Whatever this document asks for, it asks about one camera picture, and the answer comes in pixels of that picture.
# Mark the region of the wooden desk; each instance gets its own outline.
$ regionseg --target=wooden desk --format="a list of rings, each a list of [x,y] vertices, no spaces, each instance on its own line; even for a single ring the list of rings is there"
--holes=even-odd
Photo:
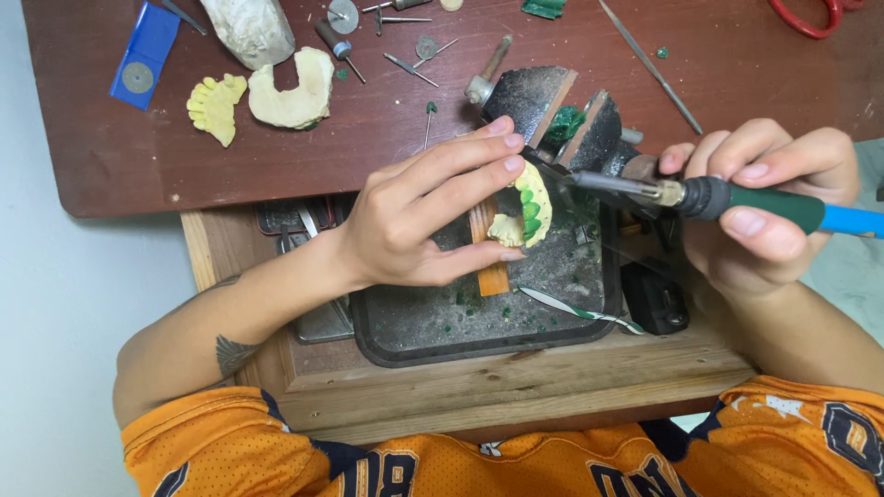
[[[176,2],[211,28],[198,0]],[[624,126],[645,132],[643,152],[698,139],[596,2],[570,2],[556,21],[521,12],[521,3],[473,0],[444,12],[434,2],[408,11],[433,22],[390,25],[382,37],[363,17],[362,29],[347,38],[367,85],[354,77],[335,81],[331,118],[308,133],[257,122],[246,95],[235,108],[236,138],[223,149],[193,128],[185,110],[203,77],[249,76],[212,33],[200,36],[181,24],[153,101],[139,111],[107,93],[141,0],[23,0],[61,203],[77,218],[92,218],[359,189],[369,172],[423,146],[428,101],[439,108],[431,142],[475,125],[463,89],[506,33],[515,42],[501,71],[578,71],[564,103],[583,105],[596,89],[608,89]],[[825,25],[822,2],[792,4]],[[320,2],[282,6],[298,47],[324,49],[312,27],[324,15]],[[669,48],[669,59],[655,64],[707,131],[769,117],[793,134],[837,126],[858,141],[884,135],[884,2],[845,14],[841,29],[820,42],[787,27],[764,0],[629,0],[612,8],[646,51]],[[419,34],[461,38],[422,68],[441,89],[381,55],[416,60]],[[278,88],[295,85],[291,62],[275,75]]]
[[[181,214],[203,290],[276,255],[248,206]],[[597,342],[389,370],[353,340],[299,345],[280,330],[237,374],[278,401],[292,429],[368,444],[419,432],[475,443],[536,431],[702,412],[756,373],[699,313],[670,337],[612,332]]]

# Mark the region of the fingernail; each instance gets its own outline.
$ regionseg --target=fingernail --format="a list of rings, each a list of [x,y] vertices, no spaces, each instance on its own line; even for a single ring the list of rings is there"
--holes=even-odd
[[[488,125],[488,131],[490,131],[492,135],[501,134],[506,130],[507,122],[503,118],[494,119],[494,121]]]
[[[503,254],[500,254],[500,260],[505,263],[521,261],[526,257],[528,256],[524,255],[522,252],[504,252]]]
[[[728,222],[728,227],[742,236],[754,236],[764,229],[767,221],[751,209],[740,209]]]
[[[767,164],[747,165],[740,171],[737,171],[736,175],[747,180],[757,180],[767,174],[768,169],[770,168],[767,167]]]
[[[522,145],[522,136],[518,133],[508,134],[503,142],[510,148]]]
[[[507,171],[510,172],[519,171],[524,164],[525,159],[520,156],[510,157],[509,159],[503,161],[503,166],[506,167]]]

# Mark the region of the metal tray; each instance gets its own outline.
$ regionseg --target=metal tray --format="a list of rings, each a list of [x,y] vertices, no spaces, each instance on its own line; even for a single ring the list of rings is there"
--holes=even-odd
[[[505,190],[497,197],[506,214],[521,208],[518,195]],[[528,250],[527,259],[509,265],[511,286],[528,285],[581,309],[619,315],[613,210],[595,199],[577,199],[585,208],[578,218],[552,190],[550,197],[552,228],[546,240]],[[582,227],[590,240],[578,245],[575,233]],[[467,216],[432,238],[443,250],[470,243]],[[441,288],[370,287],[350,300],[357,346],[371,362],[387,368],[586,343],[615,327],[548,308],[521,292],[483,298],[476,274]]]

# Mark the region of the wooden block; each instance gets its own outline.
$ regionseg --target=wooden block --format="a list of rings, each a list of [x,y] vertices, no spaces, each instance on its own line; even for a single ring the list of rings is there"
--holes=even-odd
[[[488,240],[488,228],[497,214],[497,199],[494,195],[486,198],[469,210],[469,230],[473,233],[473,243]],[[479,293],[482,297],[509,292],[507,263],[492,264],[478,272]]]

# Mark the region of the diamond cutting disc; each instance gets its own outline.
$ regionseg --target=diamond cutting disc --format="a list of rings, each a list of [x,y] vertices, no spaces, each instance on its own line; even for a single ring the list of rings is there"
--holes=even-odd
[[[359,25],[359,11],[350,0],[331,0],[329,4],[329,24],[341,34],[351,34]]]
[[[438,50],[438,43],[436,43],[435,40],[433,40],[426,34],[421,34],[421,37],[417,39],[417,46],[415,46],[415,51],[417,52],[417,56],[420,57],[422,60],[433,58]]]
[[[154,73],[141,62],[130,62],[123,68],[120,79],[132,93],[144,93],[154,86]]]

